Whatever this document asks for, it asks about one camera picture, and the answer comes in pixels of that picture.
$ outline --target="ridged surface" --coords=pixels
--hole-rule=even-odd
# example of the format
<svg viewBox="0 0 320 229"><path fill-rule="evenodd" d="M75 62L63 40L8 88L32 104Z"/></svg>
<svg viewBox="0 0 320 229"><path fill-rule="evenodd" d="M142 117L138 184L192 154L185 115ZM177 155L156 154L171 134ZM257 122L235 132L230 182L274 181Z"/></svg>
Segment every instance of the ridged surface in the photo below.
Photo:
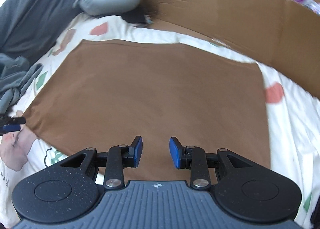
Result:
<svg viewBox="0 0 320 229"><path fill-rule="evenodd" d="M14 229L298 229L288 221L278 225L251 225L219 209L207 192L184 181L131 181L120 191L104 195L99 205L80 219L61 225L22 221Z"/></svg>

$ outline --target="metal screw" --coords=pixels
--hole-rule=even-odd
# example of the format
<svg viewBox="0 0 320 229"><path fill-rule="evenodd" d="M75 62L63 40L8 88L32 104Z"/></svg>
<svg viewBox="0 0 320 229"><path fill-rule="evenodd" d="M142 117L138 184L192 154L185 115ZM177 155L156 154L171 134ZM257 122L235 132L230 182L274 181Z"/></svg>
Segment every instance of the metal screw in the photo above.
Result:
<svg viewBox="0 0 320 229"><path fill-rule="evenodd" d="M117 187L121 185L121 181L119 179L112 178L106 181L106 185L108 187Z"/></svg>
<svg viewBox="0 0 320 229"><path fill-rule="evenodd" d="M193 181L193 185L196 187L205 187L207 185L209 185L209 182L205 179L196 179L195 181Z"/></svg>

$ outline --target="brown cloth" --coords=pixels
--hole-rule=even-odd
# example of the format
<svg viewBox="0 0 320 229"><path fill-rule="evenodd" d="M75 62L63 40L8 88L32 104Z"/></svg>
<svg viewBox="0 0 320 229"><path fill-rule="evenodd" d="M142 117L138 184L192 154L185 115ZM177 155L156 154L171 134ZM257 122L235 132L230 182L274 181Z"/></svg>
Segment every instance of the brown cloth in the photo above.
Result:
<svg viewBox="0 0 320 229"><path fill-rule="evenodd" d="M184 44L82 41L24 113L27 126L67 155L143 138L125 179L189 180L169 138L206 152L228 148L270 166L262 74Z"/></svg>

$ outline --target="white patterned sheet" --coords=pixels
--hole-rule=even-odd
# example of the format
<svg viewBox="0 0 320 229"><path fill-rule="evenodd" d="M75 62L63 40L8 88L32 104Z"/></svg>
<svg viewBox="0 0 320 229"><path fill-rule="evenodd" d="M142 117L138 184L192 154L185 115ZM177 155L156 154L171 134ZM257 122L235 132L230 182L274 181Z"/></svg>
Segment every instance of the white patterned sheet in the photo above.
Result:
<svg viewBox="0 0 320 229"><path fill-rule="evenodd" d="M61 34L55 47L39 60L44 68L18 104L13 107L12 115L17 112L19 115L27 109L69 52L82 39L91 41L122 39L158 44L183 43L231 60L255 63L253 59L228 48L190 36L134 28L117 16L96 19L80 14ZM258 65L263 75L266 91L271 168L289 177L300 187L302 203L295 221L304 228L310 228L310 216L320 195L320 178L315 175L315 171L320 167L320 101L275 69L261 63ZM32 132L26 128L23 130L25 130L25 135L20 134L15 149L20 147L22 151L24 150L23 153L17 153L24 154L24 158L19 163L8 163L9 166L12 165L12 168L6 165L6 160L0 159L0 202L5 203L0 206L0 222L8 228L19 221L11 203L11 193L18 181L66 158L54 147L33 137ZM10 142L14 142L16 136L12 133L7 138L3 137L0 147L7 145L11 148ZM24 147L24 143L28 143L27 140L29 143L31 141L30 148ZM99 175L97 183L101 184L102 180L102 176Z"/></svg>

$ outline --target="cardboard flap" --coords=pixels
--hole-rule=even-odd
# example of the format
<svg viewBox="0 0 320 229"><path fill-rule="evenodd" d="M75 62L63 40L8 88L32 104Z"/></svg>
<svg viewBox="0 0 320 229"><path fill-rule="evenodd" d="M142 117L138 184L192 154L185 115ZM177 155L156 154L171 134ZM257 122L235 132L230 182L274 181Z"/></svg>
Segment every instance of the cardboard flap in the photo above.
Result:
<svg viewBox="0 0 320 229"><path fill-rule="evenodd" d="M291 0L143 0L160 20L217 39L320 98L320 17Z"/></svg>

